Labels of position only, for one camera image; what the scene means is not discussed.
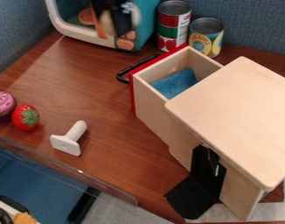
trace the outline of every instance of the toy microwave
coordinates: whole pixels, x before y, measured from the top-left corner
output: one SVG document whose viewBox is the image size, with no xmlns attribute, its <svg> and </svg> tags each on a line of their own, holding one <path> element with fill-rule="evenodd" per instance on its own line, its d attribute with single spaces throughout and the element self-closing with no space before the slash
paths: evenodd
<svg viewBox="0 0 285 224">
<path fill-rule="evenodd" d="M 59 32 L 70 38 L 100 46 L 138 51 L 154 30 L 156 7 L 160 0 L 128 2 L 139 10 L 140 22 L 134 30 L 119 36 L 105 33 L 102 25 L 96 22 L 98 20 L 96 17 L 95 21 L 82 21 L 94 16 L 94 12 L 90 10 L 93 9 L 90 1 L 99 3 L 99 0 L 45 0 L 52 24 Z"/>
</svg>

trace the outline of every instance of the blue wall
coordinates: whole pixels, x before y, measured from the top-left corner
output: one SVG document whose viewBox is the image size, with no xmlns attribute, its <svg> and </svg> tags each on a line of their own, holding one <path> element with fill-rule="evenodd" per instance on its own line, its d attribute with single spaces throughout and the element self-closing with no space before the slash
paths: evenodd
<svg viewBox="0 0 285 224">
<path fill-rule="evenodd" d="M 186 0 L 196 17 L 221 19 L 225 42 L 285 54 L 285 0 Z"/>
<path fill-rule="evenodd" d="M 0 72 L 51 30 L 44 0 L 0 0 Z"/>
</svg>

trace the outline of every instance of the yellow can label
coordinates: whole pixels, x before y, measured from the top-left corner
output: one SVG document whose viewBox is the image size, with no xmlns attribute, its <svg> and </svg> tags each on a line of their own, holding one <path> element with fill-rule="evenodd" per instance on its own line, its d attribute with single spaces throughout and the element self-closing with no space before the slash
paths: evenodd
<svg viewBox="0 0 285 224">
<path fill-rule="evenodd" d="M 192 33 L 189 38 L 189 45 L 210 58 L 215 58 L 220 53 L 223 36 L 223 31 L 218 34 L 209 34 L 207 36 L 200 33 Z"/>
<path fill-rule="evenodd" d="M 211 40 L 199 33 L 192 33 L 189 39 L 189 45 L 205 55 L 208 55 L 212 48 Z"/>
</svg>

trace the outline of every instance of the red strawberry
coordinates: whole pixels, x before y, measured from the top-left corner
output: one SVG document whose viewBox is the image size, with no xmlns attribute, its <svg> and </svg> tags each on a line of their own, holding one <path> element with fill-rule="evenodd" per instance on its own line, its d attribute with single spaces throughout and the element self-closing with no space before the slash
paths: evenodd
<svg viewBox="0 0 285 224">
<path fill-rule="evenodd" d="M 164 39 L 162 37 L 160 37 L 159 35 L 157 37 L 158 37 L 158 40 L 157 40 L 158 48 L 159 49 L 164 48 L 164 46 L 165 46 Z"/>
<path fill-rule="evenodd" d="M 166 49 L 168 49 L 169 51 L 174 49 L 176 47 L 176 40 L 168 40 L 166 41 Z"/>
<path fill-rule="evenodd" d="M 38 126 L 38 111 L 31 105 L 17 107 L 11 115 L 12 123 L 20 130 L 33 130 Z"/>
</svg>

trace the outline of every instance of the pink cookie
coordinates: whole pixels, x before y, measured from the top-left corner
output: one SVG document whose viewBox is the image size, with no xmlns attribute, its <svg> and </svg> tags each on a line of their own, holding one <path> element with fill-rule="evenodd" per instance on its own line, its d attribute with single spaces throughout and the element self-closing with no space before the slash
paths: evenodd
<svg viewBox="0 0 285 224">
<path fill-rule="evenodd" d="M 16 100 L 10 94 L 0 91 L 0 121 L 10 120 L 10 115 L 17 106 Z"/>
</svg>

